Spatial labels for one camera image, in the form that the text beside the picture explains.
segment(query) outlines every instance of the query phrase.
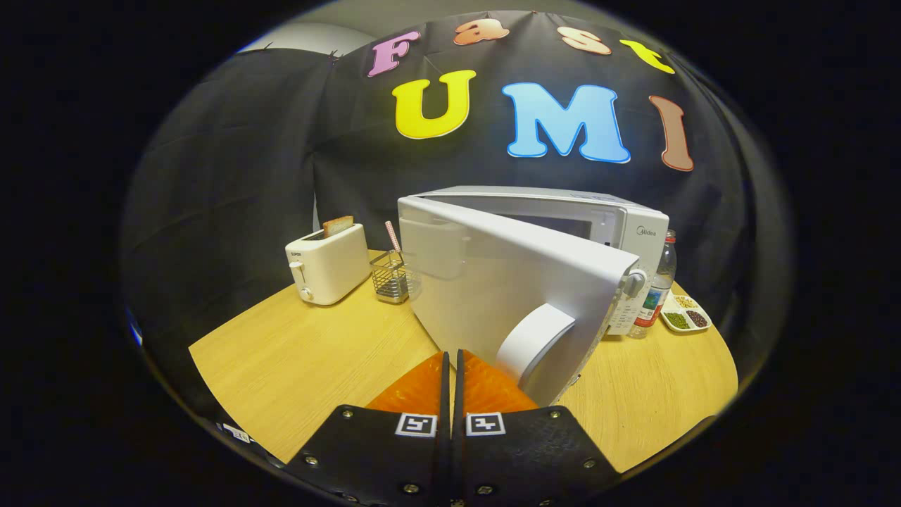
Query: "yellow letter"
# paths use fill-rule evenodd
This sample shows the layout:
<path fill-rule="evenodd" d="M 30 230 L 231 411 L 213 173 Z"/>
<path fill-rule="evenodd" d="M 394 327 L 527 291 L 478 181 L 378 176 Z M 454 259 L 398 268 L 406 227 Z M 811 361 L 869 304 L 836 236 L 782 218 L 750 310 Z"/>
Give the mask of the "yellow letter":
<path fill-rule="evenodd" d="M 644 60 L 648 65 L 652 66 L 653 68 L 660 69 L 669 74 L 676 73 L 676 71 L 673 70 L 673 68 L 670 67 L 669 65 L 664 65 L 664 64 L 660 63 L 660 61 L 657 60 L 658 58 L 660 58 L 660 55 L 654 51 L 649 50 L 648 48 L 645 48 L 644 44 L 642 44 L 640 42 L 636 42 L 636 41 L 620 41 L 620 42 L 622 42 L 623 44 L 632 48 L 632 51 L 635 51 L 635 54 L 638 55 L 638 58 Z"/>
<path fill-rule="evenodd" d="M 428 79 L 395 88 L 391 95 L 397 97 L 397 131 L 411 139 L 427 139 L 457 130 L 469 116 L 469 80 L 475 76 L 475 70 L 455 70 L 438 78 L 448 86 L 448 110 L 438 118 L 423 118 L 423 90 L 429 86 Z"/>

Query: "white toaster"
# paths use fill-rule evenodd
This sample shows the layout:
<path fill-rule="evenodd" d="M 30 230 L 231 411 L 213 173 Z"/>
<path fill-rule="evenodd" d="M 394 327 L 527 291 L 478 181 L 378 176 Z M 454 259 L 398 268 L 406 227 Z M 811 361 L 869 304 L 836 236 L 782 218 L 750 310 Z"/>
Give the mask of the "white toaster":
<path fill-rule="evenodd" d="M 369 277 L 369 250 L 363 225 L 325 237 L 325 231 L 306 235 L 285 246 L 288 267 L 300 299 L 331 305 Z"/>

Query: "water bottle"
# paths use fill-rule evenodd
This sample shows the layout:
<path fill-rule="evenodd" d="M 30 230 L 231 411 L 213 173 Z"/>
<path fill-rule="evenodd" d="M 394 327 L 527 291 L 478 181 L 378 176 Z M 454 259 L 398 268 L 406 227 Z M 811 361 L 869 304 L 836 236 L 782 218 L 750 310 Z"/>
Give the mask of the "water bottle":
<path fill-rule="evenodd" d="M 644 338 L 648 334 L 648 328 L 657 320 L 663 301 L 669 295 L 673 279 L 676 278 L 676 233 L 672 229 L 667 230 L 667 237 L 663 240 L 663 253 L 660 254 L 660 264 L 651 281 L 651 290 L 644 300 L 642 308 L 638 310 L 638 318 L 629 337 Z"/>

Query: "blue letter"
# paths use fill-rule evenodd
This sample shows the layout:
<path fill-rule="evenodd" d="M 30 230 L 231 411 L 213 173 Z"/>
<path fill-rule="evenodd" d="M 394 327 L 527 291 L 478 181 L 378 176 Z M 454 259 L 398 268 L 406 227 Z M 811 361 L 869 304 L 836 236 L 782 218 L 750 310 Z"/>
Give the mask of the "blue letter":
<path fill-rule="evenodd" d="M 507 152 L 514 157 L 542 157 L 548 152 L 548 146 L 538 140 L 540 124 L 560 155 L 569 155 L 584 125 L 585 143 L 578 147 L 583 157 L 616 163 L 632 158 L 619 136 L 612 89 L 578 87 L 566 109 L 537 83 L 513 83 L 501 91 L 513 99 L 516 140 L 507 146 Z"/>

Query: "orange letter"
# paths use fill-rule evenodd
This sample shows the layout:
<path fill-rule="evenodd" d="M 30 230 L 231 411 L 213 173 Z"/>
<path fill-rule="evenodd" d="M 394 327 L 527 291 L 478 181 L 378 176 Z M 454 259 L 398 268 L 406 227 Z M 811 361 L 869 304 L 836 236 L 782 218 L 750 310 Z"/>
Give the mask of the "orange letter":
<path fill-rule="evenodd" d="M 479 19 L 471 23 L 464 23 L 457 27 L 456 32 L 458 35 L 453 38 L 453 41 L 460 46 L 475 44 L 478 41 L 500 39 L 510 33 L 496 19 Z"/>
<path fill-rule="evenodd" d="M 588 51 L 597 54 L 610 54 L 610 48 L 601 43 L 600 37 L 591 32 L 561 26 L 557 32 L 563 36 L 563 41 L 577 50 Z"/>
<path fill-rule="evenodd" d="M 663 120 L 663 134 L 667 138 L 667 149 L 660 158 L 663 163 L 678 171 L 691 171 L 695 168 L 695 161 L 688 156 L 688 141 L 685 137 L 685 126 L 682 124 L 682 108 L 671 100 L 652 95 L 648 97 L 651 103 L 660 112 Z"/>

